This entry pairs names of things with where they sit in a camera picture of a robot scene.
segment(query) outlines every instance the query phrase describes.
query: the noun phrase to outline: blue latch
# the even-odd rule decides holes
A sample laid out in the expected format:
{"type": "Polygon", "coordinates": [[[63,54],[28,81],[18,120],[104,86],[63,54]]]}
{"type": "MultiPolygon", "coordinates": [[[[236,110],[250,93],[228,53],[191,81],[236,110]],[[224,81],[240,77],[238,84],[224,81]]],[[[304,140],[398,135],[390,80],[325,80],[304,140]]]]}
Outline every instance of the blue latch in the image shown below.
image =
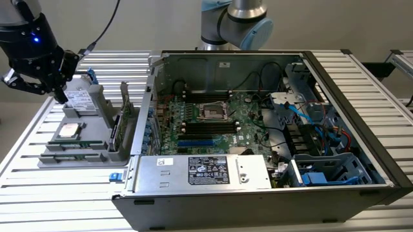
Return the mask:
{"type": "Polygon", "coordinates": [[[327,181],[323,173],[306,173],[300,176],[303,185],[306,186],[337,186],[337,185],[357,185],[358,176],[353,176],[343,181],[327,181]]]}
{"type": "Polygon", "coordinates": [[[121,173],[112,173],[109,175],[109,182],[121,182],[121,176],[123,174],[121,173]]]}
{"type": "Polygon", "coordinates": [[[99,81],[97,81],[97,78],[96,78],[96,73],[95,71],[92,70],[92,68],[88,68],[88,70],[85,71],[85,73],[88,74],[91,80],[92,80],[92,85],[99,85],[99,81]]]}

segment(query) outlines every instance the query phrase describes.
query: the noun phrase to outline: motherboard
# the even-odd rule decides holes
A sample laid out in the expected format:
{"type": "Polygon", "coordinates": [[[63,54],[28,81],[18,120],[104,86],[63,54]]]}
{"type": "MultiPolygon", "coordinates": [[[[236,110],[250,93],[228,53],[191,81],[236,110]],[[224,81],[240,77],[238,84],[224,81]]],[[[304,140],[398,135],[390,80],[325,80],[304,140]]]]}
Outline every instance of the motherboard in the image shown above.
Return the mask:
{"type": "Polygon", "coordinates": [[[240,154],[246,150],[271,155],[256,94],[236,92],[226,101],[202,103],[188,97],[160,96],[161,155],[240,154]]]}

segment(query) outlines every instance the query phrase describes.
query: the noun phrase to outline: metal table frame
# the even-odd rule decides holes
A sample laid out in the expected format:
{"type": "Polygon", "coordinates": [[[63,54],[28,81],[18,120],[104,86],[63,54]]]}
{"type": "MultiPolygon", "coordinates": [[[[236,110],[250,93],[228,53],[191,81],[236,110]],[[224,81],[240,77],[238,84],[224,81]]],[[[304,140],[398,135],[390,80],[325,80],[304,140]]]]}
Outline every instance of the metal table frame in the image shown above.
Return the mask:
{"type": "Polygon", "coordinates": [[[413,80],[413,51],[390,50],[385,62],[391,63],[413,80]]]}
{"type": "MultiPolygon", "coordinates": [[[[353,55],[341,51],[313,51],[362,119],[385,145],[398,166],[413,180],[411,113],[353,55]]],[[[105,89],[105,97],[120,104],[120,81],[129,82],[131,100],[139,106],[147,78],[148,52],[93,52],[79,69],[92,67],[105,89]]],[[[131,232],[109,197],[124,183],[109,183],[108,175],[128,167],[39,169],[44,150],[63,118],[61,105],[52,98],[43,104],[14,146],[0,164],[0,231],[21,232],[131,232]]],[[[413,194],[389,206],[374,206],[345,223],[234,228],[226,231],[394,231],[413,230],[413,194]]]]}

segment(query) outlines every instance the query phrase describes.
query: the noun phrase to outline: blue pcie slot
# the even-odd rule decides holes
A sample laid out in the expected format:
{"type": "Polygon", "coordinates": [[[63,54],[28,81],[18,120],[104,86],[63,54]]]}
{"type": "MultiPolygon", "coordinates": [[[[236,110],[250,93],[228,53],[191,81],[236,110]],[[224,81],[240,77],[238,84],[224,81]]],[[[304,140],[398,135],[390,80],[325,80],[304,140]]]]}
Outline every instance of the blue pcie slot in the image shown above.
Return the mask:
{"type": "Polygon", "coordinates": [[[212,140],[202,140],[202,141],[179,141],[178,146],[214,146],[215,142],[212,140]]]}

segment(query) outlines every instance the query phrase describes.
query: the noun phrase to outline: sticker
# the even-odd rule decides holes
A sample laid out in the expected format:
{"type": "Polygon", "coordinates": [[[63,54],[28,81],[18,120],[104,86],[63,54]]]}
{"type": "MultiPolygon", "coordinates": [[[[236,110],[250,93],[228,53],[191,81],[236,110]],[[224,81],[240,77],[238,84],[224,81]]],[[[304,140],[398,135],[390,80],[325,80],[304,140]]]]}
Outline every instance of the sticker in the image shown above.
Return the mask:
{"type": "Polygon", "coordinates": [[[96,110],[87,91],[65,91],[69,106],[77,111],[96,110]]]}
{"type": "Polygon", "coordinates": [[[174,158],[159,158],[156,166],[174,165],[174,158]]]}
{"type": "Polygon", "coordinates": [[[228,68],[231,67],[231,63],[228,62],[219,62],[219,68],[228,68]]]}
{"type": "Polygon", "coordinates": [[[187,182],[190,185],[228,184],[230,176],[227,172],[226,156],[188,157],[187,182]]]}

